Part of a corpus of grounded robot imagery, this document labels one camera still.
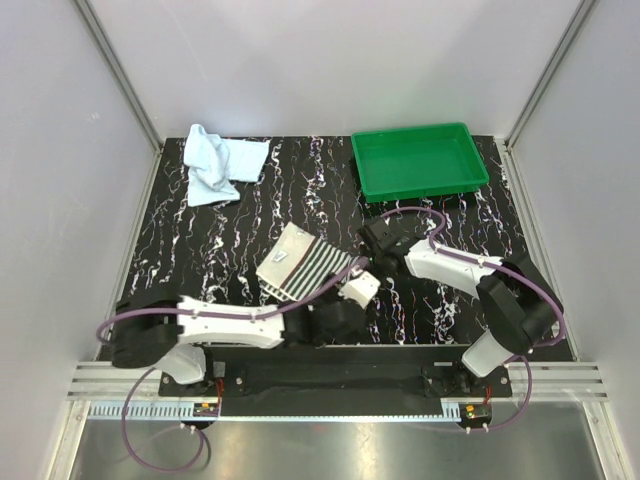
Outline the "green white striped towel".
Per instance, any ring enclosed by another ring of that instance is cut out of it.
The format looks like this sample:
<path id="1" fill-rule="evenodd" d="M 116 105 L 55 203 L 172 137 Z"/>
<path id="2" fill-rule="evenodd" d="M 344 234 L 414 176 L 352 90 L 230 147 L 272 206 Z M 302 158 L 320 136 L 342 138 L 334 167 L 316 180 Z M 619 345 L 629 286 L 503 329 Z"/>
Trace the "green white striped towel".
<path id="1" fill-rule="evenodd" d="M 257 267 L 261 289 L 279 301 L 300 301 L 358 258 L 289 222 Z"/>

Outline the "light blue towel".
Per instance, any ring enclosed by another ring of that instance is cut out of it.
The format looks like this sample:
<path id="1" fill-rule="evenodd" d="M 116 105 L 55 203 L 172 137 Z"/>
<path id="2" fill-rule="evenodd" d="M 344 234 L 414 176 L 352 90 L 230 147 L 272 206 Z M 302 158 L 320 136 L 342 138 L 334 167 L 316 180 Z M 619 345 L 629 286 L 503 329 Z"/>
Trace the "light blue towel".
<path id="1" fill-rule="evenodd" d="M 193 124 L 183 152 L 188 206 L 238 201 L 240 193 L 234 182 L 256 183 L 269 149 L 269 141 L 224 139 Z"/>

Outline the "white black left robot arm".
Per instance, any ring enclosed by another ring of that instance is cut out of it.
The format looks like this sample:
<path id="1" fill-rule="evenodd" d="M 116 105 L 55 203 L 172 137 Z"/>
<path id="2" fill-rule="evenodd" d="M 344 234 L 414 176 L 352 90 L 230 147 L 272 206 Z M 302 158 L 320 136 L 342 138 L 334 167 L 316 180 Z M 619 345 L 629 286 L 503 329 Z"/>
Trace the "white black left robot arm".
<path id="1" fill-rule="evenodd" d="M 207 303 L 186 295 L 147 292 L 121 300 L 113 324 L 111 364 L 119 369 L 154 367 L 196 396 L 215 386 L 207 345 L 271 350 L 290 346 L 352 344 L 367 333 L 370 300 L 325 293 L 298 305 L 258 307 Z"/>

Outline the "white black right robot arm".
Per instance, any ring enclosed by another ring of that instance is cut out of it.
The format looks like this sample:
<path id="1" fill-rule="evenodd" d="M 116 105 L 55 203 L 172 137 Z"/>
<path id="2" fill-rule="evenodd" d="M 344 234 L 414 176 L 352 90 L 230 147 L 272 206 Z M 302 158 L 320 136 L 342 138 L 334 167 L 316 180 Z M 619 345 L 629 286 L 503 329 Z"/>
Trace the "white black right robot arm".
<path id="1" fill-rule="evenodd" d="M 564 307 L 526 254 L 506 259 L 471 254 L 432 235 L 404 235 L 381 218 L 358 234 L 371 263 L 386 273 L 436 281 L 479 300 L 487 328 L 453 374 L 463 395 L 480 394 L 497 367 L 566 334 Z"/>

